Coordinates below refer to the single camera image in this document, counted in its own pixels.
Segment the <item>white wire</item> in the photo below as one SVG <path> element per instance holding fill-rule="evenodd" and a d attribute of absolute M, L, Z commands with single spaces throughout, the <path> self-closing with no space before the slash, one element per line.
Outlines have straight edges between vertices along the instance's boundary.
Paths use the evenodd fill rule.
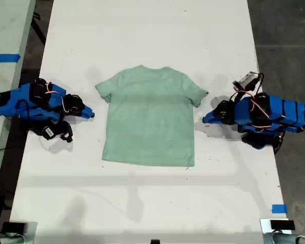
<path fill-rule="evenodd" d="M 51 83 L 52 83 L 52 82 L 46 83 L 47 92 L 46 92 L 45 94 L 52 94 L 52 93 L 59 94 L 59 95 L 61 96 L 61 101 L 62 101 L 63 110 L 64 110 L 66 113 L 68 113 L 69 110 L 67 111 L 66 108 L 65 108 L 65 104 L 64 104 L 64 102 L 63 102 L 63 97 L 62 97 L 62 95 L 61 95 L 60 93 L 58 93 L 57 91 L 55 92 L 55 91 L 50 91 L 50 90 L 49 90 L 49 84 L 51 84 Z"/>

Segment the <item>cable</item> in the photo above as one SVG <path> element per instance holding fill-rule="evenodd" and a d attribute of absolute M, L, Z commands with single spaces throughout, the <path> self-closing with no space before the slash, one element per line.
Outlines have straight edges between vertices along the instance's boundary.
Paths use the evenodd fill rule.
<path fill-rule="evenodd" d="M 236 93 L 245 93 L 245 94 L 248 94 L 248 95 L 250 95 L 253 99 L 251 99 L 251 102 L 253 103 L 253 107 L 252 107 L 252 109 L 251 109 L 251 111 L 253 111 L 253 109 L 254 109 L 254 105 L 256 105 L 264 114 L 265 114 L 265 116 L 267 117 L 267 118 L 270 118 L 270 116 L 269 116 L 269 114 L 257 103 L 257 102 L 255 102 L 254 101 L 254 96 L 251 94 L 251 93 L 248 93 L 247 91 L 244 91 L 244 90 L 237 90 L 230 98 L 229 98 L 229 100 L 231 101 L 232 100 L 232 98 L 233 98 L 233 96 L 236 94 Z"/>
<path fill-rule="evenodd" d="M 261 87 L 261 85 L 262 85 L 262 83 L 263 83 L 264 74 L 263 74 L 263 73 L 259 73 L 259 75 L 261 75 L 262 77 L 260 78 L 260 84 L 259 84 L 259 87 L 258 87 L 258 89 L 256 90 L 256 93 L 255 93 L 255 94 L 259 93 L 259 89 L 260 89 L 260 87 Z"/>
<path fill-rule="evenodd" d="M 281 140 L 280 140 L 280 142 L 279 142 L 279 145 L 276 147 L 276 149 L 273 149 L 274 154 L 276 154 L 276 153 L 279 151 L 281 145 L 283 144 L 283 141 L 284 141 L 284 138 L 285 138 L 285 134 L 286 134 L 286 131 L 284 131 L 284 132 L 282 133 L 282 135 L 281 135 Z"/>
<path fill-rule="evenodd" d="M 10 194 L 12 194 L 12 195 L 15 195 L 15 193 L 13 193 L 13 192 L 11 192 L 11 191 L 5 189 L 5 188 L 0 187 L 0 190 L 3 190 L 3 191 L 8 192 L 8 193 L 10 193 Z"/>
<path fill-rule="evenodd" d="M 253 127 L 255 127 L 255 128 L 261 128 L 261 129 L 263 129 L 263 128 L 271 128 L 272 126 L 255 126 L 254 124 L 251 124 Z"/>
<path fill-rule="evenodd" d="M 45 94 L 52 94 L 52 93 L 55 93 L 55 94 L 59 94 L 61 96 L 61 101 L 62 101 L 62 107 L 63 107 L 63 110 L 66 112 L 66 113 L 69 113 L 69 110 L 67 111 L 66 108 L 65 108 L 65 104 L 64 104 L 64 101 L 63 101 L 63 97 L 60 93 L 58 93 L 57 91 L 50 91 L 49 90 L 49 84 L 52 84 L 52 82 L 48 82 L 46 83 L 46 89 L 47 89 L 47 92 Z"/>
<path fill-rule="evenodd" d="M 24 103 L 26 104 L 26 107 L 27 107 L 27 119 L 29 120 L 29 105 L 28 105 L 28 102 L 27 102 L 25 99 L 18 100 L 18 102 L 17 102 L 15 108 L 18 107 L 18 105 L 19 105 L 20 102 L 24 102 Z"/>

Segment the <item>red wire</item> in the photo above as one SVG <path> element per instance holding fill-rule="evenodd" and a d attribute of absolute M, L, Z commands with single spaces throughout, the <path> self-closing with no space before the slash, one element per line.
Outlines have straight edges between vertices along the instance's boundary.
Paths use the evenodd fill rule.
<path fill-rule="evenodd" d="M 267 118 L 270 118 L 270 115 L 256 101 L 254 101 L 255 98 L 254 98 L 254 96 L 251 93 L 248 93 L 247 91 L 244 91 L 244 90 L 237 90 L 234 94 L 236 94 L 238 92 L 248 94 L 248 95 L 250 95 L 253 98 L 253 99 L 251 99 L 251 101 L 253 103 L 253 107 L 252 107 L 251 111 L 253 111 L 254 105 L 256 105 L 265 114 L 265 116 Z"/>

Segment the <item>black cable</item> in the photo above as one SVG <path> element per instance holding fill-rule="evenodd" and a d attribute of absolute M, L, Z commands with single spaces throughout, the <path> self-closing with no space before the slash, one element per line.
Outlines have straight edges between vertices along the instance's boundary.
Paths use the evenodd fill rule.
<path fill-rule="evenodd" d="M 0 148 L 0 151 L 10 150 L 10 149 L 17 149 L 17 148 L 24 148 L 24 147 L 23 146 L 5 147 L 5 148 Z"/>
<path fill-rule="evenodd" d="M 263 74 L 263 73 L 260 73 L 259 75 L 261 75 L 260 84 L 259 84 L 259 87 L 258 87 L 258 89 L 256 90 L 256 93 L 255 93 L 255 94 L 259 93 L 259 89 L 260 89 L 260 87 L 261 87 L 261 85 L 262 85 L 262 83 L 263 83 L 264 74 Z"/>
<path fill-rule="evenodd" d="M 29 120 L 29 105 L 28 105 L 28 102 L 27 102 L 25 99 L 20 99 L 20 100 L 18 100 L 18 102 L 16 103 L 15 108 L 18 107 L 18 105 L 20 104 L 20 102 L 24 102 L 24 103 L 26 104 L 26 107 L 27 107 L 27 119 Z"/>
<path fill-rule="evenodd" d="M 4 188 L 2 188 L 2 187 L 0 187 L 0 190 L 3 190 L 3 191 L 8 192 L 8 193 L 10 193 L 10 194 L 12 194 L 12 195 L 15 195 L 15 193 L 13 193 L 13 192 L 11 192 L 11 191 L 9 191 L 9 190 L 7 190 L 7 189 L 4 189 Z"/>
<path fill-rule="evenodd" d="M 284 141 L 284 138 L 285 138 L 285 133 L 286 133 L 286 131 L 284 131 L 284 132 L 282 133 L 282 135 L 281 135 L 281 140 L 280 140 L 280 142 L 279 142 L 279 145 L 276 147 L 276 149 L 273 150 L 274 154 L 276 154 L 276 153 L 279 151 L 281 145 L 283 144 L 283 141 Z"/>

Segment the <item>white label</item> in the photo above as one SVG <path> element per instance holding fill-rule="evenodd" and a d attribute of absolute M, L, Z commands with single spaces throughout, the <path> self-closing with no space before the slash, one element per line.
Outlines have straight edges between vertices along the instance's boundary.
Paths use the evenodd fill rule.
<path fill-rule="evenodd" d="M 49 137 L 54 136 L 54 133 L 51 131 L 50 128 L 46 128 L 45 131 L 46 131 L 46 133 L 49 135 Z"/>

